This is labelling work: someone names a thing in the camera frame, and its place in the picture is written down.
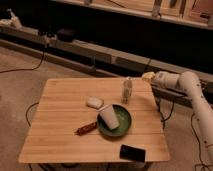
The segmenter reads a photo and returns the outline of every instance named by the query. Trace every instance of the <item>wooden shelf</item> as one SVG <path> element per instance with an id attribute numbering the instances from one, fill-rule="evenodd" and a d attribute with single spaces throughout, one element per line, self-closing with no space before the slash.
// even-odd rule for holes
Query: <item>wooden shelf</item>
<path id="1" fill-rule="evenodd" d="M 107 0 L 93 0 L 93 3 L 90 5 L 85 5 L 84 0 L 52 0 L 59 3 L 71 4 L 82 6 L 86 8 L 99 9 L 109 12 L 115 12 L 120 14 L 126 14 L 136 17 L 142 17 L 152 20 L 159 20 L 174 24 L 180 24 L 190 27 L 196 27 L 201 29 L 213 30 L 213 27 L 208 26 L 207 23 L 197 22 L 192 20 L 189 17 L 190 10 L 193 5 L 193 0 L 188 0 L 186 2 L 184 15 L 179 14 L 180 9 L 180 0 L 177 1 L 177 4 L 174 8 L 169 8 L 169 0 L 163 0 L 161 5 L 161 17 L 152 17 L 152 7 L 154 0 L 115 0 L 116 3 L 124 6 L 125 8 L 119 7 L 116 4 L 110 3 Z"/>

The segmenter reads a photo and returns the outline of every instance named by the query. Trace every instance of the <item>concrete floor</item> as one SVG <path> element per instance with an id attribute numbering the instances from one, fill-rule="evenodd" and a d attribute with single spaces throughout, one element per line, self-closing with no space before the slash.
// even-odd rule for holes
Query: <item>concrete floor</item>
<path id="1" fill-rule="evenodd" d="M 31 56 L 0 47 L 0 71 L 14 68 L 33 68 L 39 63 Z M 52 63 L 43 62 L 36 71 L 0 74 L 0 171 L 28 171 L 25 164 L 18 163 L 18 156 L 29 129 L 25 120 L 26 109 L 38 102 L 48 78 L 91 77 Z M 162 101 L 162 112 L 169 113 L 171 104 Z M 29 117 L 32 118 L 36 107 Z M 154 163 L 150 171 L 192 171 L 198 163 L 198 146 L 190 128 L 192 110 L 176 105 L 173 117 L 168 121 L 165 135 L 171 155 L 169 162 Z M 208 162 L 205 149 L 204 161 Z M 41 169 L 33 164 L 33 171 Z M 74 171 L 103 171 L 107 164 L 81 164 Z M 141 164 L 112 164 L 110 171 L 140 170 Z"/>

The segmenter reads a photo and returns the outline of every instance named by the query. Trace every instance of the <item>cylindrical container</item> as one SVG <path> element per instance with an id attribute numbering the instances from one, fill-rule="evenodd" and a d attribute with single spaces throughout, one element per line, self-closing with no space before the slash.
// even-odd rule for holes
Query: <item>cylindrical container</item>
<path id="1" fill-rule="evenodd" d="M 126 80 L 123 82 L 122 85 L 122 98 L 121 102 L 122 103 L 128 103 L 129 98 L 132 94 L 132 78 L 127 77 Z"/>
<path id="2" fill-rule="evenodd" d="M 20 29 L 20 28 L 22 28 L 22 24 L 21 24 L 21 22 L 20 22 L 20 20 L 19 20 L 19 18 L 18 17 L 12 17 L 11 18 L 11 21 L 12 21 L 12 26 L 14 26 L 15 28 L 17 28 L 17 29 Z"/>
<path id="3" fill-rule="evenodd" d="M 119 126 L 119 121 L 112 105 L 104 106 L 98 112 L 110 130 Z"/>

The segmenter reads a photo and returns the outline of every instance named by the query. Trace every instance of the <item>black cable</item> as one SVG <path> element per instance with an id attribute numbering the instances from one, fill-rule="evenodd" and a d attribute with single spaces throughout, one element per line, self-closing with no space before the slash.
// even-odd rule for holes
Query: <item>black cable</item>
<path id="1" fill-rule="evenodd" d="M 200 161 L 200 164 L 195 164 L 194 167 L 195 167 L 195 171 L 197 171 L 197 167 L 201 167 L 201 171 L 205 171 L 206 169 L 208 171 L 211 171 L 211 169 L 209 167 L 211 167 L 212 165 L 206 165 L 203 160 L 202 160 L 202 150 L 201 150 L 201 142 L 200 142 L 200 139 L 197 135 L 197 132 L 193 126 L 193 118 L 194 118 L 195 114 L 193 113 L 191 115 L 191 128 L 192 128 L 192 131 L 196 137 L 196 140 L 198 142 L 198 150 L 199 150 L 199 161 Z"/>
<path id="2" fill-rule="evenodd" d="M 168 121 L 168 120 L 171 118 L 172 113 L 173 113 L 173 111 L 174 111 L 175 100 L 177 100 L 177 99 L 179 99 L 179 98 L 182 98 L 182 97 L 185 97 L 185 96 L 186 96 L 186 95 L 177 96 L 177 97 L 175 97 L 175 98 L 172 100 L 172 107 L 171 107 L 171 111 L 170 111 L 170 113 L 169 113 L 168 117 L 167 117 L 167 118 L 165 118 L 165 119 L 163 120 L 163 122 Z"/>
<path id="3" fill-rule="evenodd" d="M 126 8 L 125 6 L 119 4 L 119 3 L 115 2 L 115 1 L 112 1 L 112 0 L 106 0 L 106 1 L 109 1 L 109 2 L 111 2 L 111 3 L 113 3 L 113 4 L 116 4 L 117 6 L 119 6 L 119 7 L 121 7 L 121 8 Z"/>
<path id="4" fill-rule="evenodd" d="M 161 115 L 161 122 L 163 123 L 163 129 L 165 129 L 166 122 L 163 122 L 163 121 L 165 120 L 165 118 L 164 118 L 163 113 L 162 113 L 161 110 L 160 110 L 160 103 L 161 103 L 161 98 L 158 98 L 158 101 L 156 101 L 156 104 L 157 104 L 157 106 L 158 106 L 158 112 L 159 112 L 160 115 Z"/>
<path id="5" fill-rule="evenodd" d="M 150 65 L 150 63 L 151 63 L 151 61 L 152 61 L 152 58 L 149 59 L 148 63 L 147 63 L 146 66 L 144 67 L 144 70 L 143 70 L 142 73 L 145 73 L 145 72 L 146 72 L 146 70 L 148 69 L 148 67 L 149 67 L 149 65 Z"/>
<path id="6" fill-rule="evenodd" d="M 159 98 L 159 101 L 157 102 L 157 106 L 158 106 L 158 112 L 159 112 L 160 115 L 161 115 L 161 122 L 163 123 L 163 129 L 164 129 L 165 126 L 166 126 L 166 121 L 168 121 L 168 120 L 172 117 L 172 114 L 173 114 L 173 111 L 174 111 L 174 106 L 175 106 L 175 100 L 177 100 L 178 98 L 185 97 L 185 96 L 186 96 L 186 95 L 176 96 L 176 97 L 172 100 L 172 107 L 171 107 L 170 113 L 168 114 L 168 116 L 167 116 L 166 118 L 164 117 L 164 114 L 161 112 L 161 106 L 160 106 L 161 99 Z"/>
<path id="7" fill-rule="evenodd" d="M 42 164 L 38 164 L 38 166 L 39 166 L 43 171 L 48 171 L 48 169 L 47 169 L 45 166 L 43 166 Z"/>
<path id="8" fill-rule="evenodd" d="M 197 0 L 194 0 L 194 3 L 192 5 L 192 9 L 195 7 L 196 2 L 197 2 Z"/>
<path id="9" fill-rule="evenodd" d="M 43 51 L 43 53 L 42 53 L 42 57 L 41 57 L 41 60 L 40 60 L 39 64 L 36 67 L 34 67 L 34 68 L 29 68 L 29 69 L 11 69 L 11 70 L 6 70 L 6 71 L 0 71 L 0 74 L 7 73 L 7 72 L 17 72 L 17 71 L 34 71 L 34 70 L 38 69 L 41 66 L 41 64 L 42 64 L 42 62 L 44 60 L 44 56 L 45 56 L 45 51 Z"/>
<path id="10" fill-rule="evenodd" d="M 33 103 L 33 104 L 30 105 L 30 106 L 27 108 L 27 110 L 26 110 L 25 117 L 26 117 L 26 121 L 27 121 L 29 127 L 31 126 L 31 124 L 30 124 L 30 121 L 29 121 L 29 119 L 28 119 L 28 112 L 29 112 L 29 110 L 30 110 L 33 106 L 38 105 L 38 104 L 39 104 L 39 102 Z"/>
<path id="11" fill-rule="evenodd" d="M 109 171 L 110 163 L 107 164 L 106 171 Z"/>
<path id="12" fill-rule="evenodd" d="M 30 163 L 28 164 L 28 167 L 29 167 L 30 171 L 33 171 L 33 168 Z"/>
<path id="13" fill-rule="evenodd" d="M 64 164 L 64 163 L 61 163 L 60 164 L 63 168 L 65 169 L 70 169 L 70 168 L 73 168 L 73 167 L 76 167 L 79 165 L 79 163 L 75 163 L 75 164 Z"/>

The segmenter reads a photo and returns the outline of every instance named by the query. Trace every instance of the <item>shelf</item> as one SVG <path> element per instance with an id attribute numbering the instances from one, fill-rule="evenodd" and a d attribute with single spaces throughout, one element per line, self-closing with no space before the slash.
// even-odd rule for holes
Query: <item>shelf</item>
<path id="1" fill-rule="evenodd" d="M 130 5 L 125 6 L 125 8 L 118 7 L 112 3 L 111 4 L 106 3 L 106 2 L 104 2 L 104 0 L 95 0 L 93 3 L 91 3 L 89 5 L 85 5 L 83 0 L 51 0 L 51 1 L 70 4 L 70 5 L 77 5 L 77 6 L 82 6 L 82 7 L 86 7 L 86 8 L 104 10 L 104 11 L 108 11 L 108 12 L 115 12 L 115 13 L 120 13 L 120 14 L 125 14 L 125 15 L 131 15 L 131 16 L 136 16 L 136 17 L 142 17 L 142 18 L 146 18 L 146 19 L 164 21 L 164 22 L 185 25 L 185 26 L 190 26 L 190 27 L 195 27 L 195 28 L 213 30 L 213 27 L 208 26 L 207 23 L 197 22 L 197 21 L 192 20 L 189 17 L 189 13 L 190 13 L 190 10 L 191 10 L 193 2 L 194 2 L 193 0 L 188 0 L 186 2 L 185 11 L 184 11 L 183 16 L 181 16 L 181 15 L 179 15 L 179 13 L 177 13 L 177 11 L 180 8 L 180 3 L 177 3 L 176 4 L 177 7 L 175 7 L 172 10 L 172 9 L 166 8 L 166 6 L 168 6 L 168 3 L 166 3 L 166 2 L 163 3 L 164 1 L 168 2 L 168 0 L 163 0 L 162 7 L 160 10 L 161 17 L 160 16 L 152 17 L 152 12 L 151 12 L 152 3 L 149 3 L 149 6 L 148 5 L 146 6 L 146 3 L 144 3 L 144 6 L 141 5 L 140 9 L 139 8 L 136 9 L 136 7 L 133 8 L 132 4 L 137 3 L 137 1 L 140 2 L 139 0 L 134 0 L 132 2 L 132 4 L 129 3 Z"/>

